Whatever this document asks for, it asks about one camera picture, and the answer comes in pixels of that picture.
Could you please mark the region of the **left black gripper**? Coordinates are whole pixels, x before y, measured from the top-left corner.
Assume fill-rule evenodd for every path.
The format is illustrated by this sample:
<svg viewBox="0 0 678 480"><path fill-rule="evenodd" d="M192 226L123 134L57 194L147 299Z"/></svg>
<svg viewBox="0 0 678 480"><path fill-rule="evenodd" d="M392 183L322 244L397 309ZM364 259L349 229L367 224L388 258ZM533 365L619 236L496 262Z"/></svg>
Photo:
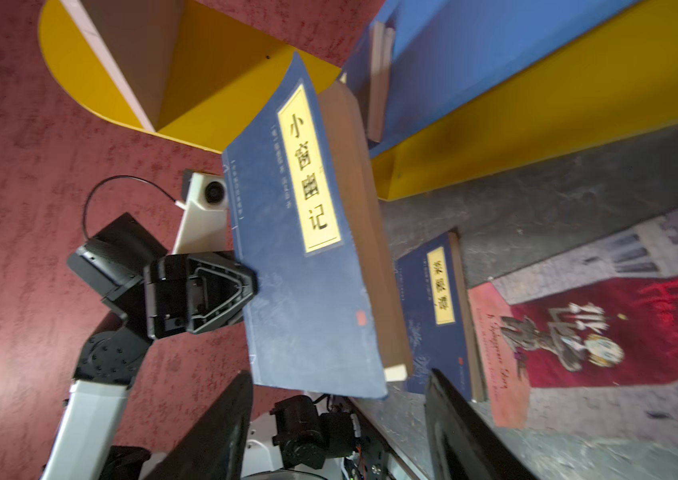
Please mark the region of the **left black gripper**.
<svg viewBox="0 0 678 480"><path fill-rule="evenodd" d="M144 268L147 332L153 340L235 325L258 292L255 272L232 253L167 255Z"/></svg>

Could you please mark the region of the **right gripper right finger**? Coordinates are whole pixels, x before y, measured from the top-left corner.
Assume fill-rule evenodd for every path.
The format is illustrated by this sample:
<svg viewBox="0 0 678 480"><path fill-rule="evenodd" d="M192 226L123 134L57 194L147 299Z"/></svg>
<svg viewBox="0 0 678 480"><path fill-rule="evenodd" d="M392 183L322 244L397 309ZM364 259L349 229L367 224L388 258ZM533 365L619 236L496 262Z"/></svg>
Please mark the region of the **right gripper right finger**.
<svg viewBox="0 0 678 480"><path fill-rule="evenodd" d="M535 477L437 369L428 377L424 410L435 479Z"/></svg>

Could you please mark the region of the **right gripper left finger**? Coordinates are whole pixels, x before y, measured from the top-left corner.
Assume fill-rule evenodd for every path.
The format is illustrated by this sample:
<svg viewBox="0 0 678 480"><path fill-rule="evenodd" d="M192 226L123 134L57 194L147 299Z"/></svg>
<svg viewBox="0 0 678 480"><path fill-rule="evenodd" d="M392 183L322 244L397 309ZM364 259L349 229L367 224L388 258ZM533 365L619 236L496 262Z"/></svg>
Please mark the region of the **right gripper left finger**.
<svg viewBox="0 0 678 480"><path fill-rule="evenodd" d="M174 450L147 477L240 479L253 395L251 374L239 372Z"/></svg>

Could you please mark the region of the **blue book yellow label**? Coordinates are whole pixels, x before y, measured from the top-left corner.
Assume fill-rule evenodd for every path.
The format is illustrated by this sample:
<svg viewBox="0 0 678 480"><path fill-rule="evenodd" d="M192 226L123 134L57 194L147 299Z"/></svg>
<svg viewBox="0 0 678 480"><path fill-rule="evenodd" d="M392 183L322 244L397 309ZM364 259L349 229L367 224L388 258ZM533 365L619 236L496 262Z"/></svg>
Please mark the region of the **blue book yellow label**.
<svg viewBox="0 0 678 480"><path fill-rule="evenodd" d="M358 102L299 55L223 151L254 381L381 399L413 360Z"/></svg>

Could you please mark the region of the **blue book Guiguzi label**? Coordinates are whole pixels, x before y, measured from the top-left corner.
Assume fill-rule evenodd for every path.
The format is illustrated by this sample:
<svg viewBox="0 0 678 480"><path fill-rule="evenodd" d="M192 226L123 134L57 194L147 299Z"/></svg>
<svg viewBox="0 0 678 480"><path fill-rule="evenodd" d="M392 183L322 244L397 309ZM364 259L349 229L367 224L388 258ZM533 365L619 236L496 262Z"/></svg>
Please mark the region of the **blue book Guiguzi label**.
<svg viewBox="0 0 678 480"><path fill-rule="evenodd" d="M371 25L370 40L366 136L371 142L380 143L384 132L395 30L383 22L375 21Z"/></svg>

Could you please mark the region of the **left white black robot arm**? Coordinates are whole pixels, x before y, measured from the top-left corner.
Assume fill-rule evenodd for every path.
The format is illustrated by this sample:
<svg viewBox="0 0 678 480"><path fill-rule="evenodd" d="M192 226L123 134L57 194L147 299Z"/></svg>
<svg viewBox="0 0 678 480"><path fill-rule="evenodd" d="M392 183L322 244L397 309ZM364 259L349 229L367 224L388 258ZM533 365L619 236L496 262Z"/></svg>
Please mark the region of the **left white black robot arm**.
<svg viewBox="0 0 678 480"><path fill-rule="evenodd" d="M158 339L238 323L255 273L229 252L170 254L123 214L86 239L69 267L108 313L84 343L43 475L47 479L240 479L253 380L239 373L156 466L142 447L113 442L146 354Z"/></svg>

